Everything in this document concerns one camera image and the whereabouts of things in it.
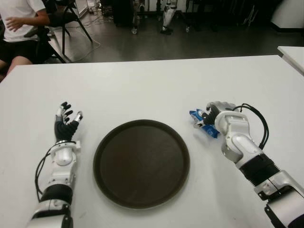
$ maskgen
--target white wall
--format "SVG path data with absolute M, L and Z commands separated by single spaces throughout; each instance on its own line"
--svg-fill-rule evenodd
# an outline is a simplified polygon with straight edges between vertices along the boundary
M 280 28 L 304 28 L 304 0 L 284 0 L 271 21 Z

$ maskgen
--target person's arm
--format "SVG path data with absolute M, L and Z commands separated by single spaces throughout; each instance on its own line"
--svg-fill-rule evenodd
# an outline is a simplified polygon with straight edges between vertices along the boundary
M 9 17 L 5 19 L 8 30 L 16 32 L 23 25 L 44 26 L 49 25 L 49 18 L 46 9 L 39 10 L 34 18 Z

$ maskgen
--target white cable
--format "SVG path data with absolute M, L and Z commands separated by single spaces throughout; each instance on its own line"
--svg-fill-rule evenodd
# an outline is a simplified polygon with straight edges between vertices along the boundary
M 79 32 L 80 34 L 82 34 L 84 37 L 87 37 L 85 34 L 83 34 L 81 31 L 78 31 L 77 29 L 76 29 L 76 31 L 77 32 Z M 84 59 L 84 58 L 86 58 L 90 53 L 92 53 L 93 51 L 95 51 L 96 49 L 98 49 L 98 48 L 100 48 L 101 47 L 101 43 L 99 43 L 98 41 L 96 41 L 95 39 L 93 39 L 92 38 L 92 40 L 95 42 L 95 43 L 97 43 L 98 44 L 98 46 L 97 47 L 95 47 L 95 48 L 93 48 L 92 50 L 90 50 L 84 57 L 82 57 L 82 58 L 80 58 L 80 59 L 77 59 L 77 60 L 74 60 L 74 61 L 72 61 L 72 63 L 75 63 L 75 62 L 78 62 L 78 61 L 80 61 L 80 60 L 82 60 L 82 59 Z

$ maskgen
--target black shorts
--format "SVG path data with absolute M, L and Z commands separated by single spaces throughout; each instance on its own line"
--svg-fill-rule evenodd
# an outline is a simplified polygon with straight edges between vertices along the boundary
M 26 40 L 20 42 L 0 41 L 0 59 L 8 64 L 17 57 L 27 58 L 32 63 L 36 62 L 37 41 Z

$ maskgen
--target person's hand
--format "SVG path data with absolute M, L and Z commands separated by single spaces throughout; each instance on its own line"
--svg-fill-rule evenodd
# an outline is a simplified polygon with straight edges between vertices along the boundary
M 6 25 L 7 25 L 7 28 L 10 30 L 10 31 L 14 31 L 16 32 L 19 28 L 21 28 L 24 23 L 23 23 L 23 18 L 16 18 L 16 17 L 9 17 L 9 18 L 6 18 Z

